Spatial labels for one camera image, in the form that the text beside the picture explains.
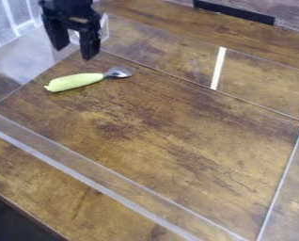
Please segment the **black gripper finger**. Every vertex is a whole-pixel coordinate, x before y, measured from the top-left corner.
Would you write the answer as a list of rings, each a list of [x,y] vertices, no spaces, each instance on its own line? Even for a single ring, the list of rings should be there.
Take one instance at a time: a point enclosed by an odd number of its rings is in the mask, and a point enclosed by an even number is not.
[[[55,51],[59,51],[69,44],[67,29],[65,25],[55,19],[50,19],[45,15],[42,15],[41,18],[53,49]]]
[[[97,55],[100,49],[98,31],[93,29],[81,29],[78,31],[78,44],[81,57],[89,60]]]

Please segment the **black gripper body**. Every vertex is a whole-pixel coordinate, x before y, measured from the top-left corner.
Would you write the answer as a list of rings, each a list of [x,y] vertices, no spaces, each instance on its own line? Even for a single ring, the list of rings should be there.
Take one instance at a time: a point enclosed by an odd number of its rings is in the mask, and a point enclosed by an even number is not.
[[[41,16],[59,21],[66,29],[100,30],[100,14],[91,8],[93,0],[37,0]]]

